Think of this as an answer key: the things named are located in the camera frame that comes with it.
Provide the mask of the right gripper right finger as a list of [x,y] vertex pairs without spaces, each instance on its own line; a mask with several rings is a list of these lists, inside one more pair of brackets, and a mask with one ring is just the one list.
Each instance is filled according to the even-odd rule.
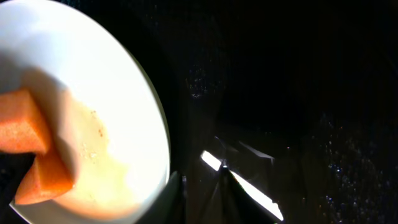
[[199,223],[276,223],[277,204],[221,161],[203,160],[210,174],[200,199]]

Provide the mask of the light blue plate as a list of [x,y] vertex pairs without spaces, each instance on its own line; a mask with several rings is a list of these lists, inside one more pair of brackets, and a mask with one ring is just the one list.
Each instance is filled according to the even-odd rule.
[[1,91],[33,89],[50,123],[63,131],[61,92],[95,110],[111,157],[127,165],[136,223],[167,185],[169,137],[162,105],[135,58],[101,25],[55,1],[1,4]]

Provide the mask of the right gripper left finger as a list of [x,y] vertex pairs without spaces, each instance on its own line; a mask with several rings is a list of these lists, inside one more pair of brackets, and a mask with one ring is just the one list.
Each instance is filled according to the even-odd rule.
[[186,178],[173,172],[148,211],[136,224],[186,224]]

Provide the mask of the orange green sponge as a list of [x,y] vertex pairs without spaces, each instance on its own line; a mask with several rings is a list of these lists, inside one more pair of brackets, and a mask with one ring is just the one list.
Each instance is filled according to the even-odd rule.
[[1,95],[1,152],[35,154],[16,190],[16,205],[55,199],[73,188],[73,179],[55,149],[45,116],[28,90]]

